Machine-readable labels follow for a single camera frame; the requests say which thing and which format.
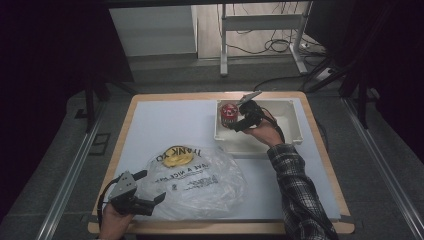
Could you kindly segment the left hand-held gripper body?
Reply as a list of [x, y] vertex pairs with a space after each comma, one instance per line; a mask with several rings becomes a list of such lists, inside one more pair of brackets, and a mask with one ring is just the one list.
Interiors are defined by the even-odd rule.
[[133, 179], [133, 174], [125, 171], [110, 193], [109, 202], [120, 214], [151, 216], [154, 206], [148, 204], [149, 200], [139, 199], [136, 196], [137, 188], [137, 181]]

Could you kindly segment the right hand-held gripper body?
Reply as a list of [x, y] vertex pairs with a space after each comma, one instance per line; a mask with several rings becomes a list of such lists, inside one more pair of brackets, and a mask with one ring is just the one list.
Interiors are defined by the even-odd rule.
[[253, 100], [253, 98], [259, 94], [261, 94], [261, 91], [246, 94], [237, 102], [237, 104], [242, 104], [242, 109], [239, 113], [243, 116], [242, 120], [248, 123], [247, 128], [253, 125], [258, 126], [264, 116], [261, 107]]

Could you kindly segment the white plastic bin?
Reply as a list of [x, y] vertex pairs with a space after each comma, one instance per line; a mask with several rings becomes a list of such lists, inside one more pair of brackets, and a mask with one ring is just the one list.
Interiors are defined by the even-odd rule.
[[[226, 103], [235, 104], [235, 100], [218, 100], [215, 120], [215, 140], [218, 146], [235, 158], [261, 158], [266, 157], [268, 146], [259, 142], [253, 136], [242, 132], [236, 133], [221, 124], [220, 107]], [[259, 99], [259, 106], [267, 109], [277, 120], [282, 129], [285, 142], [293, 145], [303, 143], [303, 134], [297, 116], [296, 102], [290, 98], [283, 99]]]

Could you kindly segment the clear printed plastic bag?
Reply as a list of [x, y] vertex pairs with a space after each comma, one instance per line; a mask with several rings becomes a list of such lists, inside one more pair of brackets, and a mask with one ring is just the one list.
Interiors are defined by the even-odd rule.
[[247, 182], [234, 158], [219, 148], [171, 146], [146, 166], [137, 194], [165, 196], [152, 217], [214, 219], [230, 215], [244, 201]]

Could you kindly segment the person's right hand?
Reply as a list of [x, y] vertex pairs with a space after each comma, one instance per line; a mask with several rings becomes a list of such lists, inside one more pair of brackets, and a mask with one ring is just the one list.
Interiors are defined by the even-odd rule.
[[253, 136], [268, 147], [274, 147], [284, 143], [278, 131], [267, 120], [263, 120], [256, 128], [243, 130], [243, 133]]

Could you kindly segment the person's left hand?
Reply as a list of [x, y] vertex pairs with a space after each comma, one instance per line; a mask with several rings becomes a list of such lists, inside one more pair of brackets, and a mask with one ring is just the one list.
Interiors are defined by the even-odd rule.
[[121, 240], [133, 218], [133, 214], [120, 214], [112, 204], [108, 203], [103, 209], [103, 221], [98, 238], [100, 240]]

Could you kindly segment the black floor plate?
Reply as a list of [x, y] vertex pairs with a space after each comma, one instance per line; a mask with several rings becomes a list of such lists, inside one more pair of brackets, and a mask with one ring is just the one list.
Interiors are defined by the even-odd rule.
[[110, 140], [110, 133], [98, 133], [92, 142], [89, 155], [90, 156], [103, 156], [106, 152]]

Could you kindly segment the white table mat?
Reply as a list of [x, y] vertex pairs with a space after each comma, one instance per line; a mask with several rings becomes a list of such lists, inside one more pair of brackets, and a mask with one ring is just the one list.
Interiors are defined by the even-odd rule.
[[[297, 116], [303, 134], [301, 145], [291, 145], [305, 160], [306, 175], [313, 181], [327, 216], [334, 221], [339, 220], [341, 210], [302, 101], [299, 98], [290, 99], [296, 102]], [[214, 138], [217, 101], [138, 101], [135, 104], [134, 114], [130, 118], [131, 123], [124, 137], [122, 153], [115, 173], [120, 174], [126, 170], [135, 173], [146, 169], [153, 157], [173, 145], [221, 149]], [[236, 206], [230, 215], [205, 221], [280, 220], [282, 218], [281, 193], [275, 170], [268, 156], [233, 158], [247, 182], [244, 201]]]

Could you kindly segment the white power strip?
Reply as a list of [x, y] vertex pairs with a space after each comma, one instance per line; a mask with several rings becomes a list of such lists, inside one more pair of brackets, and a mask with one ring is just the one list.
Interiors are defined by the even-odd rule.
[[327, 77], [329, 77], [333, 73], [334, 73], [334, 70], [332, 68], [325, 68], [321, 73], [319, 73], [315, 77], [315, 79], [317, 81], [323, 81], [323, 80], [325, 80]]

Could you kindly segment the black stand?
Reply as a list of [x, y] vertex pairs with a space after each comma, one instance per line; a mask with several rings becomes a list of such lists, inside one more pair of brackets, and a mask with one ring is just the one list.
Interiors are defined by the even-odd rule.
[[357, 91], [357, 119], [362, 127], [368, 129], [366, 120], [366, 105], [369, 101], [375, 102], [376, 97], [368, 97], [368, 75], [366, 70], [352, 68], [346, 74], [346, 77], [339, 88], [339, 95], [343, 98], [351, 97], [354, 91]]
[[89, 133], [95, 123], [94, 96], [97, 96], [101, 102], [105, 102], [110, 99], [110, 92], [103, 80], [87, 80], [84, 91], [87, 117], [86, 132]]

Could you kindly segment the white cabinet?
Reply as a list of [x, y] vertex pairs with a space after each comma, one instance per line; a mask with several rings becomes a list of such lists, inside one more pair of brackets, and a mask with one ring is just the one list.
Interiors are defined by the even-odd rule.
[[114, 8], [109, 10], [127, 56], [194, 54], [194, 6]]

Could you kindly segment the aluminium rail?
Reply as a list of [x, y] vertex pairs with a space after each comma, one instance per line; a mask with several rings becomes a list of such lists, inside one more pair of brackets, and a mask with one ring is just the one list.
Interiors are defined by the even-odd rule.
[[77, 154], [74, 157], [62, 184], [60, 185], [60, 188], [39, 229], [35, 240], [52, 240], [60, 222], [60, 219], [64, 213], [65, 207], [76, 185], [77, 179], [81, 173], [83, 165], [85, 164], [89, 149], [98, 132], [99, 125], [102, 121], [106, 106], [106, 103], [99, 104], [95, 112], [94, 124], [92, 128], [84, 135], [83, 141], [79, 146]]
[[376, 165], [383, 181], [385, 182], [393, 200], [397, 204], [401, 215], [405, 219], [409, 229], [416, 240], [424, 240], [424, 220], [419, 214], [417, 208], [406, 194], [395, 174], [391, 170], [382, 151], [375, 142], [372, 134], [366, 129], [357, 117], [357, 110], [350, 99], [342, 98], [341, 102], [346, 107], [347, 113], [358, 132], [360, 138], [365, 144], [373, 162]]

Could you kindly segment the white desk frame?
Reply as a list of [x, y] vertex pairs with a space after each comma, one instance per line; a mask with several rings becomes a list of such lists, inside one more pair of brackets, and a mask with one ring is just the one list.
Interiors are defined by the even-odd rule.
[[296, 38], [289, 44], [290, 52], [301, 75], [307, 73], [307, 68], [300, 57], [300, 42], [307, 24], [312, 1], [308, 1], [299, 14], [284, 15], [253, 15], [253, 16], [227, 16], [226, 5], [221, 5], [221, 51], [220, 51], [220, 74], [228, 75], [227, 39], [228, 31], [246, 30], [296, 30]]

